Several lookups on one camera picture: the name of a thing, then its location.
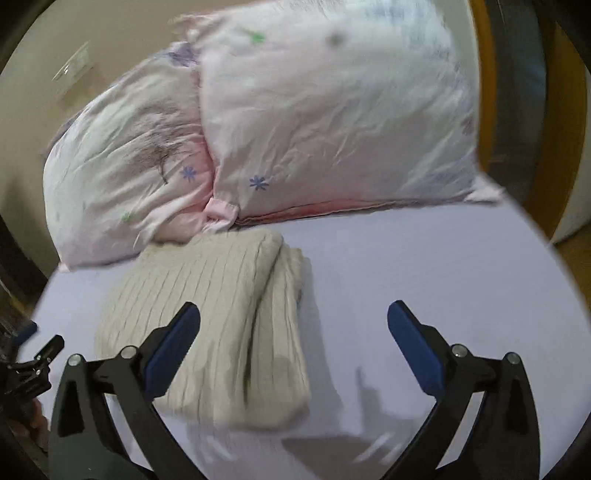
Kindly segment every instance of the pink pillowcase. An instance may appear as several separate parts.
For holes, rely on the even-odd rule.
[[[47,226],[63,265],[106,264],[153,239],[187,242],[227,228],[199,112],[199,64],[187,43],[143,61],[93,100],[45,164]]]
[[[185,17],[202,61],[213,197],[236,206],[239,223],[472,192],[473,95],[435,7],[421,3],[419,21],[364,5]]]

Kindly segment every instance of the cable knit texture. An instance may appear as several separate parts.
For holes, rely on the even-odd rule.
[[[301,260],[266,229],[150,245],[112,292],[97,354],[140,345],[192,301],[201,330],[156,406],[216,425],[280,427],[310,397],[297,330]]]

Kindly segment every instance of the wall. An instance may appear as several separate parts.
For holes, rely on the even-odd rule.
[[[591,74],[587,70],[587,130],[577,179],[552,241],[563,240],[591,221]]]
[[[21,40],[0,75],[0,215],[46,275],[58,261],[45,222],[41,162],[53,134],[123,72],[173,41],[170,18],[230,3],[56,0]],[[85,41],[95,67],[57,101],[51,79]]]

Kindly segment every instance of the blue flower print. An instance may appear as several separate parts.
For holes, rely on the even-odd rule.
[[[195,180],[195,176],[197,175],[197,170],[193,168],[193,166],[189,165],[188,167],[183,167],[181,170],[181,175],[187,181]]]
[[[175,65],[190,67],[197,63],[197,59],[195,58],[195,54],[193,53],[193,49],[189,42],[184,42],[181,46],[177,47],[176,51],[171,50],[166,52],[166,55],[169,56],[170,60]]]
[[[418,50],[425,45],[425,34],[419,30],[412,30],[407,38],[408,48]]]
[[[433,58],[449,61],[449,57],[452,55],[452,52],[447,48],[441,45],[437,40],[431,40],[430,46],[428,48],[430,50],[430,54]]]
[[[265,182],[265,177],[259,177],[255,175],[253,178],[250,179],[251,187],[254,187],[255,190],[266,190],[269,184]]]
[[[399,5],[390,5],[385,7],[382,2],[379,2],[369,8],[365,9],[367,17],[383,17],[390,20],[392,23],[398,20],[404,20],[404,8]]]

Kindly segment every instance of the black clamp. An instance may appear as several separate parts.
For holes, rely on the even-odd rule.
[[[390,305],[388,327],[422,390],[437,400],[427,420],[383,480],[538,480],[540,434],[523,362],[473,356],[422,325],[402,300]],[[458,459],[437,468],[473,393],[484,392]]]
[[[166,393],[200,327],[185,303],[166,327],[137,348],[111,359],[86,362],[72,355],[60,381],[49,438],[50,478],[61,480],[205,479],[174,440],[152,405]],[[131,462],[104,394],[114,394],[153,471]]]
[[[206,480],[152,406],[167,391],[199,326],[199,310],[186,303],[139,348],[126,346],[115,358],[101,361],[86,362],[78,354],[68,359],[50,433],[52,480]],[[473,356],[463,345],[450,346],[400,300],[390,305],[388,327],[421,388],[437,402],[382,480],[537,480],[537,416],[519,355],[493,360]],[[461,455],[438,468],[472,394],[479,391],[484,398]],[[152,470],[129,459],[106,393],[117,396]]]
[[[64,348],[64,339],[55,335],[29,362],[0,361],[0,413],[28,425],[33,416],[34,398],[51,388],[49,364]]]

